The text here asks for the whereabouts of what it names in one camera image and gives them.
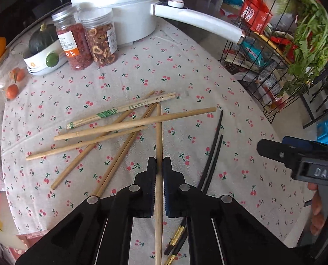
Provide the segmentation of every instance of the pumpkin stem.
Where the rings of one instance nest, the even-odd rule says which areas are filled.
[[[40,31],[43,32],[46,30],[46,23],[42,23],[40,26]]]

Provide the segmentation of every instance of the red box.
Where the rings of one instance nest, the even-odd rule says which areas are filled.
[[[250,25],[252,31],[259,34],[263,33],[272,16],[249,0],[245,0],[241,8],[241,18]]]

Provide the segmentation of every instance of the green pumpkin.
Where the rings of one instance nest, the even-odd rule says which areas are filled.
[[[58,40],[56,27],[53,24],[42,23],[40,29],[32,34],[29,40],[29,50],[32,56],[40,53]]]

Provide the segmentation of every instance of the human hand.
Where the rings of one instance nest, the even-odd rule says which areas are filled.
[[[322,201],[321,197],[318,192],[318,185],[314,183],[308,183],[307,188],[310,190],[317,190],[315,195],[312,198],[311,203],[311,210],[312,210],[312,217],[311,217],[311,234],[318,235],[321,229],[324,226],[325,219],[323,214],[321,213],[322,210]]]

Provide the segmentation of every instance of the plastic jar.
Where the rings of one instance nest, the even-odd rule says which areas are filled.
[[[99,67],[117,60],[117,41],[112,18],[112,8],[82,9],[79,13],[90,51]]]
[[[0,57],[0,98],[14,100],[24,89],[28,75],[22,56],[7,49]]]
[[[51,16],[72,70],[84,70],[93,62],[83,26],[75,19],[78,10],[70,5]]]

